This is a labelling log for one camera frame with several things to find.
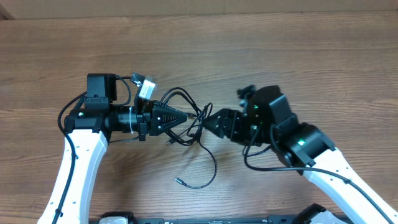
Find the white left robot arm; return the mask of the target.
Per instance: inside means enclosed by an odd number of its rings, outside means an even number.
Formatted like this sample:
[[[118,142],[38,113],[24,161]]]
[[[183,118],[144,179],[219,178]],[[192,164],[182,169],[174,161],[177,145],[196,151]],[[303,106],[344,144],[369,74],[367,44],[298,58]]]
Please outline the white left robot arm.
[[[96,174],[113,132],[158,136],[187,121],[187,114],[150,100],[154,83],[135,73],[136,96],[117,104],[116,82],[125,77],[112,73],[91,73],[87,90],[71,100],[69,115],[57,122],[65,136],[62,163],[49,203],[39,223],[88,223]]]

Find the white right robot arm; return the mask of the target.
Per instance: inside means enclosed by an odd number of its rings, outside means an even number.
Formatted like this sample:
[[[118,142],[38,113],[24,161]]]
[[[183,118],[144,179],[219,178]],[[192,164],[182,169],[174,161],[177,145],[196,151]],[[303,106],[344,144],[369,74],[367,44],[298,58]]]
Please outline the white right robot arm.
[[[242,111],[223,108],[204,127],[244,147],[244,163],[259,172],[295,171],[334,201],[353,223],[397,223],[397,211],[348,164],[335,143],[318,127],[301,123],[277,85],[238,89]],[[248,162],[253,146],[268,144],[283,167]]]

